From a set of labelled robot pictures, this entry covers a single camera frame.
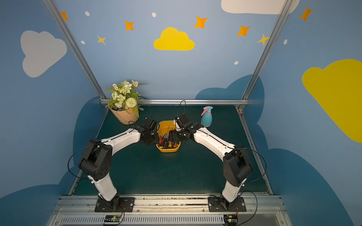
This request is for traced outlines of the yellow plastic storage box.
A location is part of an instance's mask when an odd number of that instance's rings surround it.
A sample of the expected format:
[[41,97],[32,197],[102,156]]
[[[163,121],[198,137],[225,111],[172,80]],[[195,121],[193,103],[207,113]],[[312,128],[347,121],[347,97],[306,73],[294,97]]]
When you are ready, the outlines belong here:
[[156,147],[160,152],[173,153],[180,148],[180,140],[176,136],[176,126],[174,121],[161,121],[157,127],[159,142]]

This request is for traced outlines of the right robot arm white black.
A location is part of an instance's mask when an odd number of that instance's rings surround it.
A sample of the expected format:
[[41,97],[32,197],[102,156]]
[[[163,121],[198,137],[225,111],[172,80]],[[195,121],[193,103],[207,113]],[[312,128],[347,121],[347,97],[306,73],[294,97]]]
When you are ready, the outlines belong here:
[[226,142],[211,133],[202,124],[192,123],[182,114],[174,119],[176,136],[180,141],[193,140],[217,155],[222,161],[223,175],[226,179],[221,200],[226,206],[235,204],[240,189],[253,172],[247,148]]

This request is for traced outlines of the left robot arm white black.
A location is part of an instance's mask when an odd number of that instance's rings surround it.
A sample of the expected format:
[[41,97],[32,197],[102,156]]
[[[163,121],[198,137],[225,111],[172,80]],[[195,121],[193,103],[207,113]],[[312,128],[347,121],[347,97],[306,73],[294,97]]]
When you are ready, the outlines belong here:
[[113,137],[92,139],[85,148],[78,167],[95,185],[99,192],[99,201],[108,208],[113,210],[120,206],[119,192],[114,187],[109,173],[113,155],[134,143],[156,144],[159,141],[155,132],[156,124],[156,121],[148,118],[142,125],[136,125]]

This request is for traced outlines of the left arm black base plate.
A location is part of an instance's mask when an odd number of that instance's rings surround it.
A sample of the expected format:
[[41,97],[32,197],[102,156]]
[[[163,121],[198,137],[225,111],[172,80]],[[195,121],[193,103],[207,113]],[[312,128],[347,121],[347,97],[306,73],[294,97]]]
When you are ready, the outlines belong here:
[[134,197],[115,196],[111,201],[98,197],[94,212],[132,212],[134,202]]

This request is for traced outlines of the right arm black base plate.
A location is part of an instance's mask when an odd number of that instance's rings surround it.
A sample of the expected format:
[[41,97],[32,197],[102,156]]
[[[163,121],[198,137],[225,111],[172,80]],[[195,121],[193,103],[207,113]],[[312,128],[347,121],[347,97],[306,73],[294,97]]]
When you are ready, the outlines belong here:
[[237,197],[234,201],[228,202],[222,196],[211,195],[208,197],[208,208],[210,212],[246,212],[246,204],[242,197]]

